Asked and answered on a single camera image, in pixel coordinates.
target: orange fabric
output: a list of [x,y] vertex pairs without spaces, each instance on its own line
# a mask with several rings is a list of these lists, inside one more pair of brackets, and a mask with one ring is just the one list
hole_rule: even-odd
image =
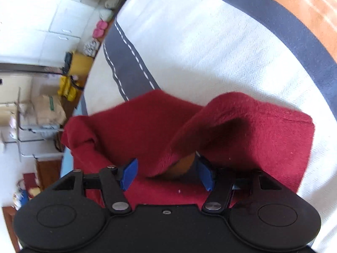
[[337,61],[337,0],[275,0],[294,14]]

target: pink shoe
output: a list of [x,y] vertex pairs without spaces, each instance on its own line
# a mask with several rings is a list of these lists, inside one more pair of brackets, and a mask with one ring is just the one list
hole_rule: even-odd
[[99,37],[102,37],[103,35],[104,35],[104,30],[99,29],[99,28],[94,29],[94,31],[92,33],[93,38],[99,38]]
[[107,29],[108,23],[100,20],[97,22],[96,27],[99,29]]

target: light blue fabric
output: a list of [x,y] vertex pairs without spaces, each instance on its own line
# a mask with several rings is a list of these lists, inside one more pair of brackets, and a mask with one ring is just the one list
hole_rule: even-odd
[[[83,115],[82,110],[82,101],[79,102],[77,109],[74,110],[73,116]],[[74,158],[72,157],[70,153],[70,149],[66,147],[63,155],[62,165],[61,165],[61,172],[60,172],[60,178],[67,175],[70,171],[74,169]]]

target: white textured fabric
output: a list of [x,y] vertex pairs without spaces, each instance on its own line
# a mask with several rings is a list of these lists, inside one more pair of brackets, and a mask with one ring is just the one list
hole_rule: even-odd
[[[171,95],[205,105],[219,94],[240,91],[313,118],[311,158],[298,194],[322,218],[313,249],[335,252],[337,122],[290,50],[263,25],[222,0],[127,0],[117,21],[159,87]],[[91,113],[123,102],[104,61],[101,50],[85,93]],[[104,93],[94,90],[102,86]],[[102,94],[104,105],[91,103]]]

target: red fabric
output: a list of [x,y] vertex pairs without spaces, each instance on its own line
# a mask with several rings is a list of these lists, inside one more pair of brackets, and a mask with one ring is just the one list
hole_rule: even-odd
[[216,166],[261,168],[294,192],[307,167],[311,117],[237,92],[208,105],[191,104],[154,90],[113,109],[69,120],[62,142],[74,168],[96,173],[138,158],[139,172],[127,192],[136,204],[202,206],[202,185],[152,178],[198,151]]

